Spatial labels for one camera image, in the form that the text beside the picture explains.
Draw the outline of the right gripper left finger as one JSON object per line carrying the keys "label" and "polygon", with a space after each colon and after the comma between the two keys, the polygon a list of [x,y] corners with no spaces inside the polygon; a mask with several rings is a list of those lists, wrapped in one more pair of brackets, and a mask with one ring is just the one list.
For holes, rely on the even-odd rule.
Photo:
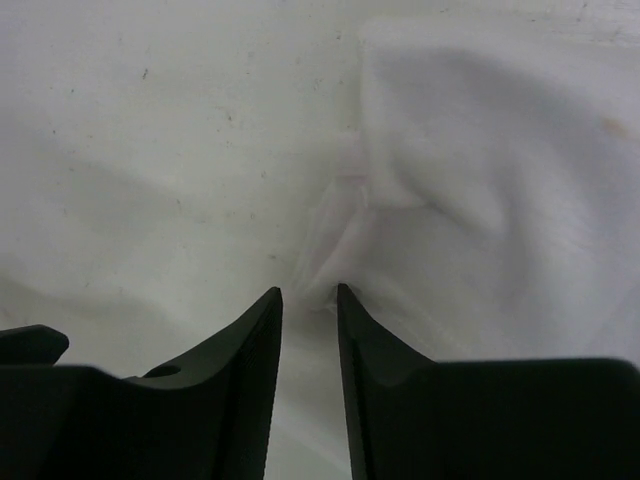
{"label": "right gripper left finger", "polygon": [[260,479],[281,351],[283,300],[267,290],[236,321],[141,377],[62,366],[45,325],[1,334],[5,479]]}

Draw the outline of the white tank top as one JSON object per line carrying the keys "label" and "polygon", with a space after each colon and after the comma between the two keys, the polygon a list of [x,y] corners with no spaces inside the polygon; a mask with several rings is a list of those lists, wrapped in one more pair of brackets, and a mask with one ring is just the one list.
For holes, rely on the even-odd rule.
{"label": "white tank top", "polygon": [[379,17],[285,294],[283,427],[350,474],[336,287],[438,360],[639,359],[639,49]]}

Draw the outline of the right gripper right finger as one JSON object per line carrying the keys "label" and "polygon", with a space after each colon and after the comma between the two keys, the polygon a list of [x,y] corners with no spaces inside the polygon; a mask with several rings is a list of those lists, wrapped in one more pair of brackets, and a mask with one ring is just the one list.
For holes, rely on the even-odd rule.
{"label": "right gripper right finger", "polygon": [[337,290],[356,479],[635,479],[639,372],[617,359],[435,362]]}

